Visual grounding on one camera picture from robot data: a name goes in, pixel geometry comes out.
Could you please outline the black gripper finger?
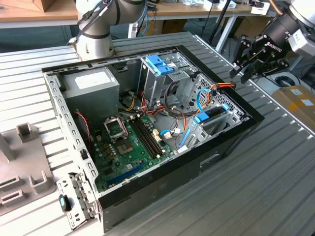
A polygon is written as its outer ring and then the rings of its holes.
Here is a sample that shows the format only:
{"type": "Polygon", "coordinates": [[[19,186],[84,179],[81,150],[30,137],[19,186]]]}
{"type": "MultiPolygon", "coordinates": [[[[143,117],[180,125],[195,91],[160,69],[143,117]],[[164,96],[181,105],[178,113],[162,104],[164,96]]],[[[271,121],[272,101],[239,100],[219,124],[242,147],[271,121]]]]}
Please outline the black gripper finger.
{"type": "Polygon", "coordinates": [[[246,66],[241,83],[246,83],[252,77],[261,78],[268,75],[278,73],[289,67],[287,59],[277,59],[274,53],[267,55],[267,59],[258,59],[258,55],[253,56],[249,61],[243,64],[246,66]]]}
{"type": "Polygon", "coordinates": [[[251,78],[261,72],[261,65],[266,61],[267,43],[263,36],[248,37],[242,35],[234,52],[233,68],[230,78],[234,78],[245,68],[243,78],[251,78]]]}

